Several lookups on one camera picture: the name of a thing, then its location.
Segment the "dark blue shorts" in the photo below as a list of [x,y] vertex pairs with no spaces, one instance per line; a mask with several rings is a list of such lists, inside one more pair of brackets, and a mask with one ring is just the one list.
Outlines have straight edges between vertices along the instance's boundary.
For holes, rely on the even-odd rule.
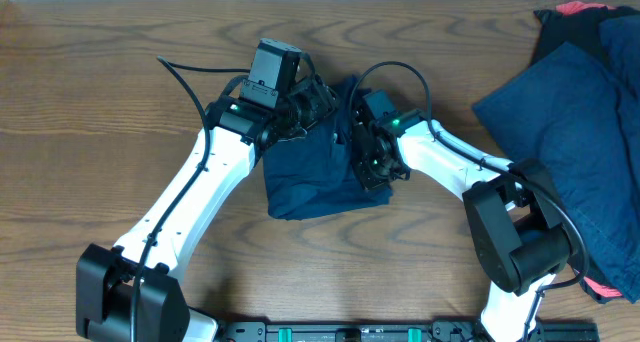
[[306,137],[281,141],[262,157],[268,214],[275,219],[303,220],[386,205],[389,187],[366,191],[351,166],[351,124],[346,110],[357,77],[332,86],[341,100],[337,112]]

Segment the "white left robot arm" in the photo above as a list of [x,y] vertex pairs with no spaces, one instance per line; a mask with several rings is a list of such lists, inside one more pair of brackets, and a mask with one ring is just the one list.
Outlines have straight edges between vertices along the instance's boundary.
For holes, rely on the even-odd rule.
[[300,137],[339,99],[317,75],[270,88],[241,75],[204,109],[184,165],[111,248],[89,245],[76,264],[76,332],[90,341],[212,341],[218,321],[181,289],[220,207],[275,143]]

